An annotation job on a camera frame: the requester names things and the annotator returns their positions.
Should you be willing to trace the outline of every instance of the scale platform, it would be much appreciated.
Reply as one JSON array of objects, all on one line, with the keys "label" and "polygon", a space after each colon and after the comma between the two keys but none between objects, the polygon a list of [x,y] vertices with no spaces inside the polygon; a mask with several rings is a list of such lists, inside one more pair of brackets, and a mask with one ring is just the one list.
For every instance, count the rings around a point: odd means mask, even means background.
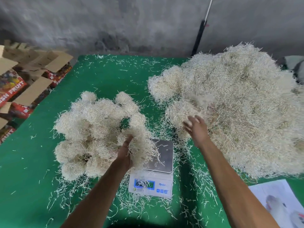
[{"label": "scale platform", "polygon": [[160,154],[147,163],[142,170],[132,171],[129,192],[157,197],[172,197],[173,187],[173,142],[152,139]]}]

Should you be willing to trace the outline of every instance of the shredded fiber ball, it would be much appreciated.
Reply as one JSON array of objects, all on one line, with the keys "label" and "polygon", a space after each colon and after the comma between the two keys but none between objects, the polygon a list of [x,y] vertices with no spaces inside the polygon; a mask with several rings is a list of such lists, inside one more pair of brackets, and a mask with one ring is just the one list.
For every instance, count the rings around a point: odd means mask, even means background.
[{"label": "shredded fiber ball", "polygon": [[[59,115],[54,129],[63,134],[66,141],[60,142],[54,153],[65,180],[73,181],[83,174],[104,175],[128,134],[134,136],[130,143],[133,169],[142,168],[153,156],[158,156],[156,145],[150,139],[152,135],[145,127],[146,117],[139,113],[131,96],[120,92],[115,102],[97,99],[94,93],[85,91],[69,111]],[[129,129],[121,131],[124,118],[130,118]]]},{"label": "shredded fiber ball", "polygon": [[182,121],[200,115],[236,170],[252,178],[304,172],[301,89],[291,72],[281,71],[253,45],[199,53],[178,69],[149,78],[148,88],[156,102],[168,105],[166,120],[182,142],[190,138]]}]

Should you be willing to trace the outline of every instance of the green cloth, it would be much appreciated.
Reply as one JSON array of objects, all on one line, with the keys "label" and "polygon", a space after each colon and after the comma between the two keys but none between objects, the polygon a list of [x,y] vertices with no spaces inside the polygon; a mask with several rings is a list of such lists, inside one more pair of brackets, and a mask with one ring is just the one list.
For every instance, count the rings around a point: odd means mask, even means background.
[{"label": "green cloth", "polygon": [[[70,103],[80,97],[81,92],[92,91],[98,98],[114,99],[118,92],[125,91],[139,101],[140,105],[145,105],[141,112],[152,125],[158,122],[164,111],[155,107],[155,103],[149,98],[146,89],[148,77],[159,75],[163,69],[180,65],[186,60],[112,55],[80,56],[73,70],[0,146],[0,227],[59,227],[66,219],[68,209],[59,207],[60,200],[55,201],[51,209],[47,210],[51,192],[58,187],[54,177],[59,177],[56,174],[59,164],[54,161],[53,150],[63,140],[62,136],[53,138],[52,128],[58,114],[67,110]],[[156,204],[155,199],[146,202],[141,214],[128,214],[127,209],[120,210],[120,202],[116,198],[109,212],[109,216],[113,217],[106,220],[105,226],[111,223],[149,223],[186,227],[188,222],[195,223],[188,213],[183,213],[188,209],[190,214],[196,211],[196,217],[201,220],[199,223],[203,227],[206,223],[206,227],[229,227],[218,197],[216,205],[210,195],[197,194],[194,186],[194,181],[197,180],[190,173],[192,165],[194,168],[202,168],[201,165],[205,162],[195,147],[191,148],[191,153],[192,158],[185,155],[183,157],[186,161],[181,163],[180,176],[174,177],[174,196],[172,203],[167,206],[177,220],[161,207],[161,203]],[[272,179],[262,179],[261,182],[270,180]],[[304,204],[304,181],[296,178],[288,178],[287,181]],[[78,202],[76,194],[71,208]]]}]

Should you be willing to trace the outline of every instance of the forearm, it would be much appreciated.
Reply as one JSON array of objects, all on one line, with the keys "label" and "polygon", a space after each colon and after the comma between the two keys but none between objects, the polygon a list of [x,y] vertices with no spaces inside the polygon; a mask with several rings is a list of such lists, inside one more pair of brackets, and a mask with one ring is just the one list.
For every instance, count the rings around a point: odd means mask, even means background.
[{"label": "forearm", "polygon": [[230,225],[241,227],[278,227],[271,214],[253,195],[210,140],[199,145],[223,204]]},{"label": "forearm", "polygon": [[128,170],[123,161],[116,159],[61,228],[100,228],[108,214],[119,184]]}]

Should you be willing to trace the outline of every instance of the white paper sheet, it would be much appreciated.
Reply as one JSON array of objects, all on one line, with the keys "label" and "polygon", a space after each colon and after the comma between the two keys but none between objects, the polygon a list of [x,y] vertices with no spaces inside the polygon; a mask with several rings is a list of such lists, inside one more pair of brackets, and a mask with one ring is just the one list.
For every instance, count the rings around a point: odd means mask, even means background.
[{"label": "white paper sheet", "polygon": [[280,227],[304,227],[304,208],[285,179],[253,185],[249,189],[268,209]]}]

